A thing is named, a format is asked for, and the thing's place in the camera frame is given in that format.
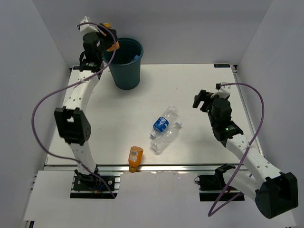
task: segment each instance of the orange bottle cap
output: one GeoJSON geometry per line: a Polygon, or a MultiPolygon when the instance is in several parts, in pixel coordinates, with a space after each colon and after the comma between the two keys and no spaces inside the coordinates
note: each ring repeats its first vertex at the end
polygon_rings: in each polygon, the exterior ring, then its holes
{"type": "Polygon", "coordinates": [[[103,24],[105,27],[107,27],[108,29],[111,29],[112,28],[112,25],[110,23],[104,23],[103,24]]]}
{"type": "Polygon", "coordinates": [[[132,166],[129,166],[129,171],[130,172],[136,172],[137,171],[137,167],[132,167],[132,166]]]}

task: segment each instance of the teal trash bin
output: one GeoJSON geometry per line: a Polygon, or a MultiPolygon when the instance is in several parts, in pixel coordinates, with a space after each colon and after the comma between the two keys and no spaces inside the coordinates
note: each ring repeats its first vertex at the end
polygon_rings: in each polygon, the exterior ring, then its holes
{"type": "MultiPolygon", "coordinates": [[[[142,44],[131,38],[119,38],[120,48],[116,51],[110,64],[110,71],[116,86],[129,90],[137,87],[141,77],[142,44]]],[[[113,52],[104,54],[104,61],[108,63],[113,52]]]]}

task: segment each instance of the metal frame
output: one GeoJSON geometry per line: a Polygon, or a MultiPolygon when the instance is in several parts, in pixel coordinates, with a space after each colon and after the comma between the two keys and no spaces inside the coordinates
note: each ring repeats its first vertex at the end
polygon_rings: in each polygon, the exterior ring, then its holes
{"type": "MultiPolygon", "coordinates": [[[[188,172],[206,172],[212,171],[214,174],[214,170],[223,164],[214,164],[214,165],[144,165],[140,166],[138,171],[139,172],[163,172],[163,171],[171,171],[171,172],[178,172],[178,173],[188,173],[188,172]]],[[[44,171],[74,171],[77,168],[76,165],[70,166],[60,166],[60,165],[46,165],[44,167],[44,171]]],[[[117,172],[123,173],[125,171],[129,171],[129,166],[101,166],[98,165],[99,172],[104,174],[105,172],[117,172]]],[[[247,168],[242,165],[242,171],[246,171],[247,168]]]]}
{"type": "MultiPolygon", "coordinates": [[[[234,66],[231,67],[231,70],[232,70],[235,82],[239,82],[238,81],[238,70],[234,66]]],[[[253,125],[251,115],[250,115],[250,113],[249,113],[249,111],[247,109],[247,106],[246,106],[246,103],[245,103],[242,91],[240,89],[240,86],[238,86],[238,85],[237,85],[237,90],[238,90],[238,94],[239,94],[239,96],[241,98],[241,102],[242,102],[244,110],[245,110],[245,115],[246,115],[246,118],[247,118],[247,121],[248,121],[248,124],[249,124],[249,128],[250,128],[251,134],[254,135],[255,132],[256,132],[256,128],[253,125]]],[[[260,144],[260,141],[259,141],[258,137],[255,139],[255,143],[256,143],[256,146],[257,146],[257,150],[260,152],[260,154],[262,156],[264,156],[264,153],[262,151],[262,147],[261,147],[261,144],[260,144]]]]}

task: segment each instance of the blue bottle label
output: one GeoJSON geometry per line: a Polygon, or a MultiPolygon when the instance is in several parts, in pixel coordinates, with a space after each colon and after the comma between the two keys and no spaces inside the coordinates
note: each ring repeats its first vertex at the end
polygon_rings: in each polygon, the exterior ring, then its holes
{"type": "Polygon", "coordinates": [[[169,121],[163,117],[160,117],[155,124],[153,125],[153,129],[159,132],[163,132],[169,125],[169,121]]]}

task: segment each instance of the orange pill bottle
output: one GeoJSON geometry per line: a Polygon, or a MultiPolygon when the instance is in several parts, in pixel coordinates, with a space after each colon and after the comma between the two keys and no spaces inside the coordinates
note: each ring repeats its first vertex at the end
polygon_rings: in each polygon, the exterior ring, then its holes
{"type": "Polygon", "coordinates": [[[138,146],[133,146],[130,149],[129,154],[129,171],[130,172],[136,172],[138,169],[138,166],[141,164],[142,161],[142,155],[143,155],[143,148],[138,146]]]}

